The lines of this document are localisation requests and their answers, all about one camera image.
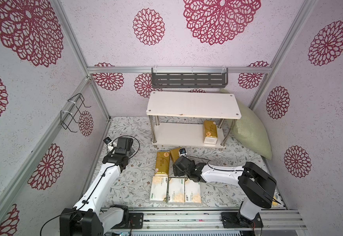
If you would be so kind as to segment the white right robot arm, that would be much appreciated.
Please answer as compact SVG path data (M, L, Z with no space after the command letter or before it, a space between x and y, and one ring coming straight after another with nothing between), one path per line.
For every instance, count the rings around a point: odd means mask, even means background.
M173 164L178 176L186 176L194 182L237 185L245 193L237 213L239 221L254 221L262 209L270 209L274 201L277 181L257 164L246 162L243 166L220 167L208 162L195 161L181 156Z

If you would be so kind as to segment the gold tissue pack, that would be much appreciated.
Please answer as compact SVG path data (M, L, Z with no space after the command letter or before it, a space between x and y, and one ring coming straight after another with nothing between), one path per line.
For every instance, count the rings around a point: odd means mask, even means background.
M157 152L155 176L167 177L169 175L170 152Z
M204 144L215 145L218 140L217 125L215 121L204 121L203 123L203 142Z
M170 150L171 160L173 164L179 159L179 151L180 148Z

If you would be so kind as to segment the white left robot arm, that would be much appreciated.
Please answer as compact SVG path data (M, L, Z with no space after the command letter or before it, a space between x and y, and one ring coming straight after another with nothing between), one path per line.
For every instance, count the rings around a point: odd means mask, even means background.
M96 179L80 200L72 208L65 208L59 216L62 236L103 236L112 228L131 227L126 206L111 206L105 212L101 212L101 208L112 184L126 169L130 158L137 153L132 148L134 137L120 136L106 140L108 154L103 159Z

